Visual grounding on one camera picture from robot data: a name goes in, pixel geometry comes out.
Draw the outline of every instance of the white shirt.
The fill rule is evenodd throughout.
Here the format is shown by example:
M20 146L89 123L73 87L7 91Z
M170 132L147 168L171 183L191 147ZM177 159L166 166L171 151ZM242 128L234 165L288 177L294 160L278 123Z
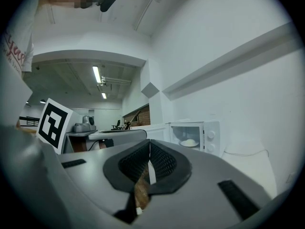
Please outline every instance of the white shirt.
M39 0L24 0L0 39L0 65L21 72L31 72L34 46L32 29Z

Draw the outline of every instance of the ceiling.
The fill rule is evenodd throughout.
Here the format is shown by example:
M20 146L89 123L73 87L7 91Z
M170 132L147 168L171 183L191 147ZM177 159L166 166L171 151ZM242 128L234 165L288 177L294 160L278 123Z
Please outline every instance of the ceiling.
M36 25L57 24L78 19L120 24L139 33L152 36L161 22L182 0L116 0L107 12L95 4L87 9L43 6L36 14Z
M92 66L97 65L102 76L132 80L137 67L90 59L63 59L33 63L32 72L24 75L24 81L33 91L32 97L50 94L98 95L97 82ZM129 88L126 85L102 86L107 99L122 99Z

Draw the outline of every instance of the ceiling light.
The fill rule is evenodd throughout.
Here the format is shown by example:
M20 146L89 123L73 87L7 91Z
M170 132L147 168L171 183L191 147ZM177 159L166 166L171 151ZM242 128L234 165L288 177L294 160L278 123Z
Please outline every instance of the ceiling light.
M97 66L93 66L93 72L96 78L97 83L101 83L101 78L100 78L100 73L99 73L99 68Z

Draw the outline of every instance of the power cord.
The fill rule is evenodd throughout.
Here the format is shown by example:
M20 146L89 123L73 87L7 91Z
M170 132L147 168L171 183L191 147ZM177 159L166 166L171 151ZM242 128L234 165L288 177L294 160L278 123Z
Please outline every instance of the power cord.
M234 154L234 153L228 153L228 152L225 152L225 151L224 151L224 153L229 154L229 155L247 157L247 156L257 155L257 154L259 154L259 153L261 153L263 151L266 151L268 153L268 157L269 157L269 151L267 149L261 150L261 151L259 151L257 153L251 154L251 155Z
M88 149L88 151L90 151L91 149L92 149L92 147L93 147L93 145L96 143L96 142L98 142L99 140L96 140L92 145L91 145L91 147Z

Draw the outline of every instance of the mesh grille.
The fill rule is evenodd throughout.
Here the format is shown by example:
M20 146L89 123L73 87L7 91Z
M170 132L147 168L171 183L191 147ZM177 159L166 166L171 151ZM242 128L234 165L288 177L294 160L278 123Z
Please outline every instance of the mesh grille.
M153 168L156 174L156 180L169 176L177 167L176 159L151 143L151 157Z
M138 148L119 161L119 169L130 180L136 183L142 175L149 160L149 143Z

